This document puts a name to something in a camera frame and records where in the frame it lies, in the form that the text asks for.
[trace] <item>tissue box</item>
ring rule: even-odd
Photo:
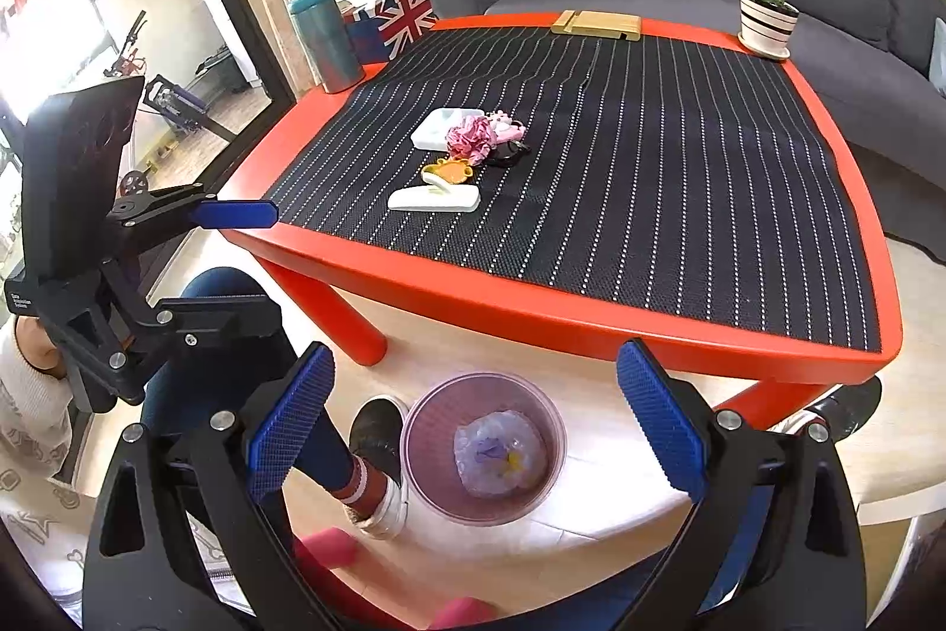
[[[362,65],[393,60],[437,22],[430,0],[377,0],[343,16]]]

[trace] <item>trash bag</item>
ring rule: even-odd
[[[453,435],[460,481],[473,497],[509,497],[533,489],[549,460],[542,437],[519,412],[490,412]]]

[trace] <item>metal screw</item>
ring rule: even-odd
[[[210,428],[213,428],[214,431],[226,431],[226,429],[233,426],[236,421],[237,417],[233,412],[221,409],[220,412],[215,413],[214,416],[210,418]]]
[[[736,431],[743,424],[743,417],[732,409],[720,409],[716,413],[716,425],[726,431]]]
[[[140,423],[132,423],[131,426],[125,426],[125,430],[121,432],[121,438],[129,442],[130,445],[133,445],[134,442],[137,442],[144,435],[145,426],[142,426]]]
[[[825,428],[824,423],[809,423],[808,435],[820,445],[824,444],[824,442],[829,440],[831,437],[831,434],[828,432],[828,428]]]

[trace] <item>person's hand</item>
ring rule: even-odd
[[[32,316],[17,316],[14,327],[16,344],[22,357],[33,369],[43,371],[62,380],[65,377],[63,355],[58,351],[39,319]]]

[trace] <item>table leg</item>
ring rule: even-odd
[[[713,409],[716,412],[720,409],[735,409],[752,428],[767,431],[779,421],[807,407],[831,388],[834,386],[830,384],[756,383]]]
[[[257,257],[257,261],[292,302],[352,360],[370,367],[384,358],[388,351],[388,338],[331,286],[269,260]]]

